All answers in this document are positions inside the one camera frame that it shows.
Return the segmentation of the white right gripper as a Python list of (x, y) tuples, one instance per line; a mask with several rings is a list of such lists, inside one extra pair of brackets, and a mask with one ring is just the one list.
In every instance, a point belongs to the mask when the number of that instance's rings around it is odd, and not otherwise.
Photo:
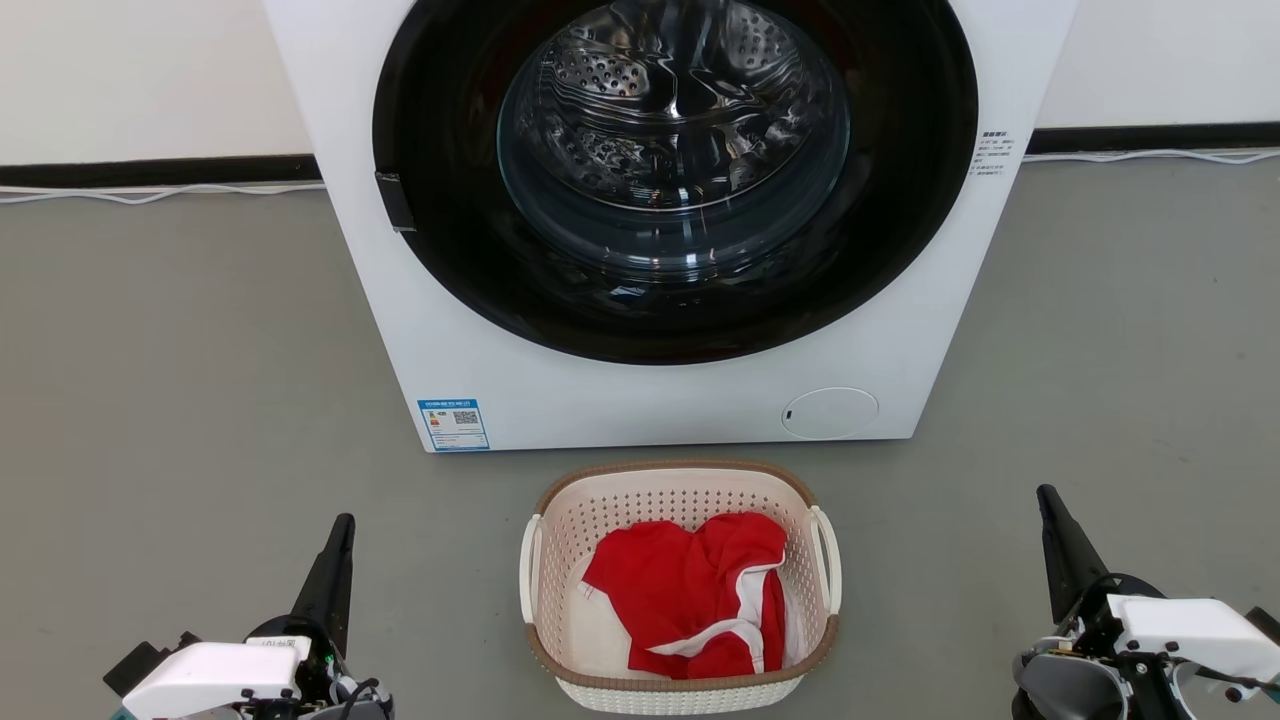
[(1056, 628), (1012, 662), (1014, 719), (1193, 719), (1193, 678), (1231, 703), (1277, 702), (1275, 618), (1108, 574), (1059, 491), (1042, 484), (1036, 498)]

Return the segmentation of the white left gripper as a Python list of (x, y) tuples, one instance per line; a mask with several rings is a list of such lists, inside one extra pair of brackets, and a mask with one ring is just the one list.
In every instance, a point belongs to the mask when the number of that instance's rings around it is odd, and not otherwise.
[(183, 633), (174, 648), (136, 646), (102, 678), (116, 719), (393, 719), (376, 678), (346, 664), (356, 521), (339, 514), (291, 610), (241, 642)]

